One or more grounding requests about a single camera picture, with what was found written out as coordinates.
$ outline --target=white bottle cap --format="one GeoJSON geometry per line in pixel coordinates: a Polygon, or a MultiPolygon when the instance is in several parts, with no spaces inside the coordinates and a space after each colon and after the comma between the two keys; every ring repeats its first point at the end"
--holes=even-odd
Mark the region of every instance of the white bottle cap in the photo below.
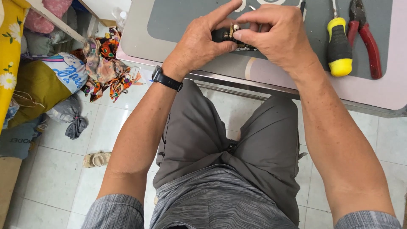
{"type": "Polygon", "coordinates": [[[123,18],[124,20],[126,20],[126,18],[127,18],[127,13],[124,12],[124,11],[122,11],[122,12],[120,13],[120,17],[123,18]]]}

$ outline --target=shirt sleeve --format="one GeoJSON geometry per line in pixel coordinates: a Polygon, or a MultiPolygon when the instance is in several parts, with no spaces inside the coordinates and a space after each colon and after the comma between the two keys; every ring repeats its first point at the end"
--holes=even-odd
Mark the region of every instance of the shirt sleeve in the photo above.
{"type": "Polygon", "coordinates": [[[136,198],[110,194],[92,204],[82,229],[142,229],[143,216],[143,206],[136,198]]]}
{"type": "Polygon", "coordinates": [[[340,218],[335,229],[401,229],[393,216],[379,211],[357,211],[340,218]]]}

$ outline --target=forearm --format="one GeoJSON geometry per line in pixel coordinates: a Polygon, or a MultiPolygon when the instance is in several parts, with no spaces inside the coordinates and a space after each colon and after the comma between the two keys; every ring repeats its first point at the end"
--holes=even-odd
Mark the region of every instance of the forearm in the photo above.
{"type": "Polygon", "coordinates": [[[98,198],[120,193],[143,203],[147,172],[176,94],[160,83],[150,86],[119,132],[98,198]]]}
{"type": "Polygon", "coordinates": [[[306,143],[324,180],[334,222],[358,210],[394,215],[383,169],[320,63],[313,63],[299,74],[303,80],[296,84],[306,143]]]}

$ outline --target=red pliers handle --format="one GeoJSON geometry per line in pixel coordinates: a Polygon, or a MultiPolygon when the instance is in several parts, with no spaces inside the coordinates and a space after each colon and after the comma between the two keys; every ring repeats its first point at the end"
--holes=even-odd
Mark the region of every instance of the red pliers handle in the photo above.
{"type": "Polygon", "coordinates": [[[362,40],[368,50],[371,76],[373,79],[380,79],[381,77],[383,77],[383,74],[380,64],[379,48],[377,47],[376,41],[374,40],[373,35],[370,32],[369,23],[365,23],[365,25],[361,29],[358,29],[359,23],[360,22],[358,21],[349,22],[348,40],[350,42],[350,45],[353,46],[356,34],[359,31],[359,34],[362,37],[362,40]]]}

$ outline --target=hand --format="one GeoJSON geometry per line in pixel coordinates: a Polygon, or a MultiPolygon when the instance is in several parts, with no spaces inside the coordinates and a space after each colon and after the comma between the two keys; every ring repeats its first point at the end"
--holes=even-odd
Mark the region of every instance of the hand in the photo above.
{"type": "Polygon", "coordinates": [[[219,55],[236,50],[237,44],[232,41],[212,41],[211,32],[230,28],[230,23],[235,21],[226,17],[241,5],[242,0],[231,0],[209,14],[194,19],[162,64],[163,73],[182,81],[192,70],[199,69],[219,55]]]}
{"type": "Polygon", "coordinates": [[[298,7],[263,4],[259,9],[241,15],[237,22],[249,22],[250,29],[239,30],[233,37],[258,48],[293,79],[295,72],[319,63],[309,44],[298,7]]]}

